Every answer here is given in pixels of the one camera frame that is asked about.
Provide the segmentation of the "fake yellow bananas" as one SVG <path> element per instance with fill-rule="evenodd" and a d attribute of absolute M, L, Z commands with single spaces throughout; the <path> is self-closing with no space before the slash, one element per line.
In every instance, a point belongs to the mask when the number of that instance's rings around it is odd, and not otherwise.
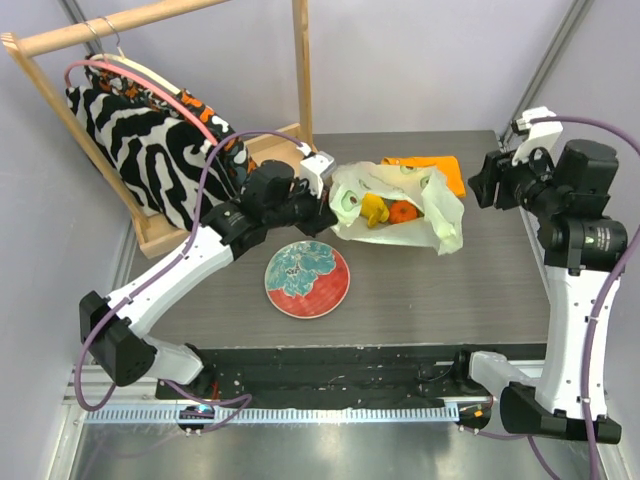
<path fill-rule="evenodd" d="M 389 209 L 385 201 L 375 194 L 366 193 L 361 203 L 360 215 L 366 220 L 369 229 L 389 220 Z"/>

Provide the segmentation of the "pale yellow plastic bag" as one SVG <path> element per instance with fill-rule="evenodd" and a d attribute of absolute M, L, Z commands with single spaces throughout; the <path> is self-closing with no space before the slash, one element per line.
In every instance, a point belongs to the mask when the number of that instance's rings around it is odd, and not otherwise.
<path fill-rule="evenodd" d="M 440 255 L 463 247 L 464 205 L 435 166 L 341 166 L 332 175 L 329 207 L 342 240 L 433 248 Z"/>

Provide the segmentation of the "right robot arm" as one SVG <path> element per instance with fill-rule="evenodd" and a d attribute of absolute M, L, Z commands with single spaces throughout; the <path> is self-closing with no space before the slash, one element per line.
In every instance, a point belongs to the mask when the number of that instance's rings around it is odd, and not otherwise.
<path fill-rule="evenodd" d="M 609 309 L 619 288 L 614 268 L 628 244 L 626 228 L 603 213 L 618 166 L 613 148 L 576 139 L 557 161 L 543 147 L 522 160 L 490 152 L 468 181 L 480 207 L 534 215 L 544 251 L 550 320 L 539 379 L 487 351 L 468 353 L 451 371 L 460 393 L 484 387 L 497 396 L 509 433 L 603 444 L 621 439 L 603 387 Z"/>

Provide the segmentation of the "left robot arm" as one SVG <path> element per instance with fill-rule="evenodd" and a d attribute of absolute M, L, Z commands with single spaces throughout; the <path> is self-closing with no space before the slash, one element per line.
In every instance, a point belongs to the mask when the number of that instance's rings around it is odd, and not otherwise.
<path fill-rule="evenodd" d="M 118 386 L 144 376 L 170 380 L 190 398 L 205 397 L 213 372 L 193 346 L 154 339 L 153 325 L 186 293 L 253 247 L 269 230 L 294 226 L 314 236 L 336 224 L 328 206 L 333 160 L 318 154 L 299 168 L 268 160 L 240 194 L 212 208 L 185 242 L 143 275 L 102 297 L 80 302 L 81 339 Z"/>

